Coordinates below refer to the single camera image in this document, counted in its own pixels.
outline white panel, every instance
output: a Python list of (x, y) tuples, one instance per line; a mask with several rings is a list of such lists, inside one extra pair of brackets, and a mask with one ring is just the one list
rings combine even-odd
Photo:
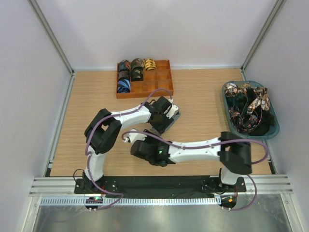
[(269, 141), (280, 173), (287, 173), (309, 215), (309, 1), (288, 0), (246, 71), (269, 88), (280, 132)]
[(38, 0), (75, 69), (241, 65), (275, 0)]
[(20, 231), (69, 73), (25, 0), (0, 1), (0, 225)]

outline wooden box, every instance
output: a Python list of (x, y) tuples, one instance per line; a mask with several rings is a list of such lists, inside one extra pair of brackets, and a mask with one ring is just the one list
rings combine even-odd
[[(131, 81), (130, 93), (117, 93), (116, 98), (145, 98), (148, 97), (157, 88), (166, 88), (172, 95), (174, 94), (172, 74), (170, 71), (169, 60), (156, 60), (156, 70), (143, 71), (142, 81)], [(116, 82), (118, 81), (119, 63), (117, 64)], [(166, 91), (160, 90), (154, 93), (154, 97), (169, 96)]]

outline wooden table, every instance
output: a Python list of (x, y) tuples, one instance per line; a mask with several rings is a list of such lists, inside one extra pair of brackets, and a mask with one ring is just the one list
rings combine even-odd
[[(78, 168), (86, 167), (84, 131), (97, 112), (122, 111), (140, 104), (144, 99), (117, 99), (115, 96), (116, 72), (79, 72), (73, 84), (69, 105), (64, 119), (51, 176), (72, 176)], [(178, 142), (203, 141), (219, 137), (228, 131), (224, 113), (222, 85), (230, 80), (242, 80), (238, 69), (172, 70), (174, 103), (181, 116), (163, 134), (167, 140)], [(149, 124), (135, 126), (149, 129)], [(118, 137), (109, 151), (104, 174), (115, 176), (134, 175), (216, 175), (222, 164), (215, 161), (188, 161), (167, 167), (150, 165), (147, 161), (130, 155), (131, 144)], [(252, 160), (264, 155), (259, 145), (252, 147)], [(253, 174), (271, 174), (267, 161), (253, 166)]]

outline teal basket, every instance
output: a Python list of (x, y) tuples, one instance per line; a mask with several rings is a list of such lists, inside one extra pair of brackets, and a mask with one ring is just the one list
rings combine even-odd
[(227, 118), (228, 125), (230, 127), (231, 132), (234, 133), (235, 135), (241, 137), (241, 138), (244, 138), (244, 139), (267, 140), (267, 139), (272, 139), (273, 137), (275, 137), (279, 133), (280, 127), (279, 127), (279, 123), (278, 123), (277, 116), (275, 114), (274, 108), (272, 107), (271, 101), (270, 101), (269, 110), (273, 114), (273, 116), (275, 117), (275, 126), (274, 127), (270, 126), (269, 131), (265, 135), (263, 135), (263, 136), (250, 136), (248, 134), (241, 134), (236, 130), (236, 128), (231, 123), (230, 113), (228, 111), (228, 106), (227, 106), (226, 97), (225, 97), (224, 87), (228, 83), (233, 83), (237, 86), (241, 86), (244, 83), (250, 83), (252, 87), (263, 87), (263, 86), (260, 83), (257, 83), (255, 81), (229, 81), (229, 82), (226, 82), (222, 86), (222, 95), (223, 95), (223, 99), (224, 99), (223, 102), (224, 102), (224, 107), (225, 107), (225, 113), (226, 113), (226, 118)]

